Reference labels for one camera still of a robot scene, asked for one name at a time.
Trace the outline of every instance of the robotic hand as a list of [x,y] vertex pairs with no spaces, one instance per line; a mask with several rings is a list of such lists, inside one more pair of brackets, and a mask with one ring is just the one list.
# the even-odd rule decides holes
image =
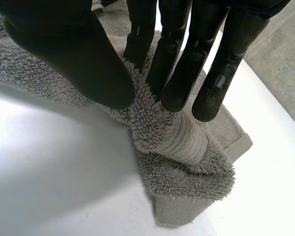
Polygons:
[[[115,1],[102,0],[102,5]],[[212,120],[249,45],[289,1],[159,0],[163,30],[147,82],[163,107],[171,112],[184,107],[226,17],[219,50],[192,109],[196,119]],[[92,0],[0,0],[0,13],[12,39],[81,94],[124,109],[135,96],[132,80],[91,5]],[[127,5],[132,26],[124,56],[142,70],[154,36],[157,0],[127,0]],[[191,8],[189,38],[174,70]]]
[[0,0],[11,38],[92,101],[124,109],[134,100],[128,70],[91,12],[92,0]]
[[[154,35],[156,1],[127,0],[132,27],[124,56],[140,70]],[[219,50],[192,108],[196,119],[214,119],[249,45],[289,1],[159,0],[163,29],[147,82],[163,107],[170,112],[184,107],[226,17]],[[189,37],[174,70],[190,9]]]

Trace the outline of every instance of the white table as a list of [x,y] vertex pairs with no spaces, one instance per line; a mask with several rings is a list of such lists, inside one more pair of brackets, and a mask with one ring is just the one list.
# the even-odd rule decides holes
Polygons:
[[164,229],[125,126],[0,86],[0,236],[295,236],[295,123],[245,62],[225,105],[254,142],[233,192]]

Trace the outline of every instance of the black fingertip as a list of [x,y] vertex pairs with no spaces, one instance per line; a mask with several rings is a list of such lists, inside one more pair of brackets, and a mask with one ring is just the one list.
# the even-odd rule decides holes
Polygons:
[[199,94],[192,106],[192,115],[202,122],[212,121],[221,106],[221,102],[212,92]]
[[166,111],[174,113],[180,112],[185,105],[181,97],[171,97],[170,95],[161,96],[161,102]]

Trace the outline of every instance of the folded towel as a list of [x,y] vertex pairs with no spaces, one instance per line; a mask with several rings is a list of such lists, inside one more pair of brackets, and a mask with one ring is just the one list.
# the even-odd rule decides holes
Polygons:
[[[122,55],[130,29],[124,1],[105,8],[98,18]],[[154,101],[145,77],[159,35],[156,33],[142,74],[124,60],[135,85],[135,101],[123,111],[102,107],[129,125],[144,183],[155,199],[157,220],[179,226],[230,193],[235,175],[232,162],[252,142],[224,107],[212,122],[196,121],[191,115],[196,92],[179,113],[167,112]],[[204,78],[202,72],[196,90]],[[4,32],[1,16],[0,83],[74,109],[92,104],[65,78],[17,46]]]

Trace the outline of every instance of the concrete floor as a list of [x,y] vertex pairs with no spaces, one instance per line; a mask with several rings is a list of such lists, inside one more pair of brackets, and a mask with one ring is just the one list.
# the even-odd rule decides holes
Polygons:
[[295,121],[295,0],[270,20],[244,59]]

